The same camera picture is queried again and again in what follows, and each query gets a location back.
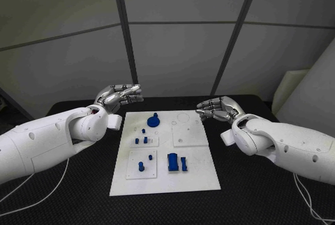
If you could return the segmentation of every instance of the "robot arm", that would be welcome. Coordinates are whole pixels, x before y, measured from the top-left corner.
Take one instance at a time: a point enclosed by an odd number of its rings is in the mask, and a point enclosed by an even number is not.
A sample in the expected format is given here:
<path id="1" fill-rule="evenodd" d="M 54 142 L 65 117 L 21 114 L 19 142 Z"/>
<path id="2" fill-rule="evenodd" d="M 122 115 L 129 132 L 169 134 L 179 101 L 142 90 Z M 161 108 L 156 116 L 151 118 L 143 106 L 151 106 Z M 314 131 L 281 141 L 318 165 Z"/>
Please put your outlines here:
<path id="1" fill-rule="evenodd" d="M 249 156 L 266 156 L 291 172 L 335 184 L 334 137 L 312 129 L 244 114 L 237 102 L 229 97 L 208 100 L 197 107 L 203 120 L 216 118 L 231 123 L 231 129 L 221 134 L 227 146 L 236 143 Z"/>
<path id="2" fill-rule="evenodd" d="M 0 184 L 38 173 L 119 130 L 122 105 L 142 102 L 140 85 L 109 86 L 88 107 L 73 109 L 15 127 L 0 135 Z"/>

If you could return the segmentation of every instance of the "white cable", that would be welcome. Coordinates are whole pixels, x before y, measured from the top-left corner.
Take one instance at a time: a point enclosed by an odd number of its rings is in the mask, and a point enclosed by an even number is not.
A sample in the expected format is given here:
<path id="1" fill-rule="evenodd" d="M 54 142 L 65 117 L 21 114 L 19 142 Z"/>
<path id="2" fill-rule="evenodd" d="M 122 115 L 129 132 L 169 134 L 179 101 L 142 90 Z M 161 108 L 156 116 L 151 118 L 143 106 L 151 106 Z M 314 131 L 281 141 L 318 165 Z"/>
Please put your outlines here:
<path id="1" fill-rule="evenodd" d="M 299 177 L 298 177 L 296 174 L 294 174 L 294 178 L 295 178 L 295 184 L 296 184 L 298 190 L 299 190 L 299 192 L 301 192 L 301 194 L 302 194 L 302 197 L 304 197 L 304 200 L 305 200 L 305 202 L 307 202 L 307 204 L 308 204 L 308 206 L 309 206 L 312 217 L 314 217 L 315 219 L 321 220 L 321 221 L 324 222 L 324 224 L 328 225 L 328 223 L 327 223 L 325 221 L 328 221 L 328 222 L 335 222 L 335 220 L 334 220 L 334 219 L 324 219 L 324 218 L 321 218 L 321 216 L 318 215 L 318 213 L 315 212 L 315 210 L 314 210 L 314 208 L 312 208 L 312 198 L 311 198 L 311 195 L 309 195 L 309 191 L 308 191 L 305 185 L 302 184 L 301 179 L 299 179 Z M 307 191 L 307 194 L 308 194 L 308 197 L 309 197 L 309 202 L 308 202 L 308 200 L 307 200 L 307 198 L 305 198 L 305 195 L 304 195 L 304 193 L 302 193 L 302 191 L 301 191 L 301 188 L 299 188 L 299 186 L 298 186 L 296 180 L 299 181 L 299 183 L 301 183 L 301 185 L 302 185 L 302 187 L 304 187 L 304 189 L 305 189 L 305 191 Z"/>
<path id="2" fill-rule="evenodd" d="M 67 173 L 67 169 L 68 169 L 68 162 L 67 162 L 67 167 L 65 167 L 65 170 L 64 170 L 63 178 L 61 178 L 61 180 L 60 180 L 60 182 L 58 182 L 58 185 L 57 185 L 55 189 L 54 189 L 52 192 L 48 194 L 48 196 L 47 196 L 38 203 L 35 203 L 34 205 L 31 205 L 31 206 L 28 206 L 28 207 L 24 207 L 24 208 L 21 208 L 21 209 L 18 209 L 18 210 L 13 210 L 13 211 L 11 211 L 11 212 L 8 212 L 8 213 L 5 213 L 5 214 L 0 214 L 0 217 L 5 216 L 5 215 L 9 215 L 9 214 L 12 214 L 12 213 L 15 213 L 15 212 L 18 212 L 18 211 L 22 211 L 22 210 L 25 210 L 25 209 L 28 209 L 28 208 L 31 208 L 31 207 L 34 207 L 35 205 L 41 204 L 41 203 L 48 199 L 48 197 L 52 195 L 54 191 L 57 190 L 57 188 L 58 188 L 58 186 L 60 186 L 60 184 L 61 184 L 61 182 L 63 182 L 63 180 L 64 180 L 64 176 L 65 176 L 65 173 Z"/>
<path id="3" fill-rule="evenodd" d="M 25 180 L 25 182 L 16 187 L 16 189 L 5 196 L 5 198 L 0 200 L 0 202 L 13 194 L 13 192 L 25 185 L 25 183 L 28 182 L 28 180 L 32 178 L 32 176 L 35 175 L 35 173 L 29 176 L 29 178 Z"/>

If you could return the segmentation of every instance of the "black table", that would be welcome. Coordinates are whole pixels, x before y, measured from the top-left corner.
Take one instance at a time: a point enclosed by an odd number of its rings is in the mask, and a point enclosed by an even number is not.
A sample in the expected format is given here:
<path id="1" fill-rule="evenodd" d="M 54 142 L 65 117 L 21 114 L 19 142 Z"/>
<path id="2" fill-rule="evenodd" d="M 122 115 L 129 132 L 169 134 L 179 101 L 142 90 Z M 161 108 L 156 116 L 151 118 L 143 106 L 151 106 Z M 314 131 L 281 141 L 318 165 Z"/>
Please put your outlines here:
<path id="1" fill-rule="evenodd" d="M 146 98 L 119 111 L 192 110 L 210 96 Z M 231 98 L 246 113 L 278 121 L 260 98 Z M 93 103 L 57 103 L 48 115 Z M 34 208 L 0 217 L 0 224 L 322 224 L 317 221 L 298 192 L 294 175 L 268 158 L 247 156 L 236 145 L 226 147 L 220 134 L 230 125 L 214 119 L 204 122 L 210 150 L 221 185 L 220 191 L 129 195 L 110 197 L 110 185 L 122 139 L 122 130 L 109 130 L 101 141 L 70 159 L 60 188 Z M 38 173 L 26 185 L 0 203 L 0 213 L 38 202 L 61 179 L 65 162 Z M 314 208 L 325 218 L 335 217 L 335 190 L 331 185 L 301 178 Z M 16 179 L 0 186 L 0 198 L 24 182 Z"/>

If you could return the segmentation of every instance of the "blue block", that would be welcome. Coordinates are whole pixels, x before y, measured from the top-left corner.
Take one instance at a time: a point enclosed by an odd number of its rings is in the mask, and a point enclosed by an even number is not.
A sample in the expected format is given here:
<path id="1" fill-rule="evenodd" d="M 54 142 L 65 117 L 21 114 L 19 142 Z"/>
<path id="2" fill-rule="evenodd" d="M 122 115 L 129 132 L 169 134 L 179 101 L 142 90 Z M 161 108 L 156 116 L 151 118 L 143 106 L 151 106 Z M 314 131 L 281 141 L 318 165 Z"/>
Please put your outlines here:
<path id="1" fill-rule="evenodd" d="M 140 172 L 145 171 L 145 166 L 143 166 L 143 162 L 142 161 L 139 162 L 139 170 L 140 170 Z"/>
<path id="2" fill-rule="evenodd" d="M 146 123 L 148 123 L 149 127 L 156 127 L 159 125 L 161 121 L 159 121 L 159 115 L 158 115 L 158 113 L 153 113 L 153 117 L 151 117 L 148 119 Z"/>
<path id="3" fill-rule="evenodd" d="M 182 160 L 182 171 L 185 172 L 188 170 L 187 157 L 181 157 L 181 160 Z"/>
<path id="4" fill-rule="evenodd" d="M 177 153 L 171 153 L 168 154 L 168 159 L 169 159 L 169 171 L 178 171 L 179 167 L 178 167 L 178 155 Z"/>

